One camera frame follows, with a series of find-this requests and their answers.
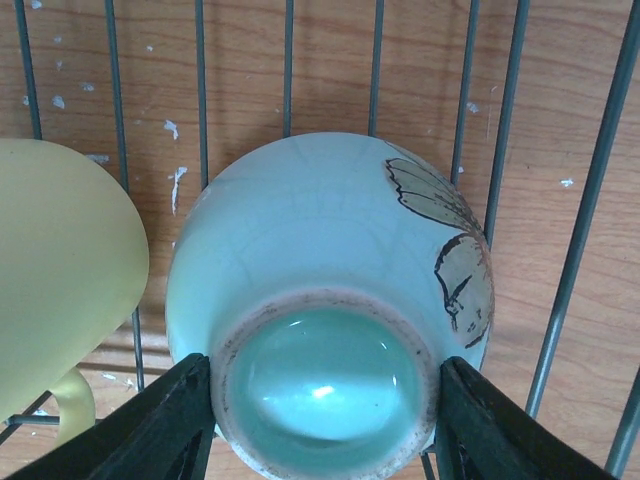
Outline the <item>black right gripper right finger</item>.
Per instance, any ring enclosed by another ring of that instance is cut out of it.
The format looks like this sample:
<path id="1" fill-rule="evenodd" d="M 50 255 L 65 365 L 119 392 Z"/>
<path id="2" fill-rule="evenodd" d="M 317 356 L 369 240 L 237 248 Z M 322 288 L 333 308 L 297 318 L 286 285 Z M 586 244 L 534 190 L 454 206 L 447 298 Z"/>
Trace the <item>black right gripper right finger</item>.
<path id="1" fill-rule="evenodd" d="M 527 415 L 461 357 L 440 367 L 441 479 L 611 479 Z"/>

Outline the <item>yellow mug white inside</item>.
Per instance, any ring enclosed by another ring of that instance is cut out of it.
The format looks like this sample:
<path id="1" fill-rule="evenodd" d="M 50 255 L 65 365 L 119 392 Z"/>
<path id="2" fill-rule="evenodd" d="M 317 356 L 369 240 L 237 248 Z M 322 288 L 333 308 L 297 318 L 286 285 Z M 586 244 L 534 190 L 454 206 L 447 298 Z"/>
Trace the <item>yellow mug white inside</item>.
<path id="1" fill-rule="evenodd" d="M 78 364 L 134 312 L 148 275 L 141 217 L 111 174 L 56 143 L 3 139 L 2 417 L 50 392 L 58 444 L 90 429 Z"/>

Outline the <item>light green ceramic bowl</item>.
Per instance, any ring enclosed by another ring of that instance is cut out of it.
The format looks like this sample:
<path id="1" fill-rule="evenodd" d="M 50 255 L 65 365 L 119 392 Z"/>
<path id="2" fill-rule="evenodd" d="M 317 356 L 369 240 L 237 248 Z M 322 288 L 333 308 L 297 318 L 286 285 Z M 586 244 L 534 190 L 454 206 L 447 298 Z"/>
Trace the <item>light green ceramic bowl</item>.
<path id="1" fill-rule="evenodd" d="M 428 161 L 370 136 L 264 145 L 215 177 L 173 250 L 175 360 L 208 357 L 216 433 L 270 479 L 385 479 L 434 442 L 441 364 L 484 362 L 482 227 Z"/>

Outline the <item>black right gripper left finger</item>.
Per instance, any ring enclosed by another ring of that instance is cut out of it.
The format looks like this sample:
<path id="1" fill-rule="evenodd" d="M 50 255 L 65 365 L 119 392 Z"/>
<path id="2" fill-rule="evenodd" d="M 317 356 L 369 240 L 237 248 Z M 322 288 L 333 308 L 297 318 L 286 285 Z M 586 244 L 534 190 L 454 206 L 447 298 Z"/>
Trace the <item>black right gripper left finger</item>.
<path id="1" fill-rule="evenodd" d="M 210 360 L 192 353 L 19 479 L 203 479 L 214 437 Z"/>

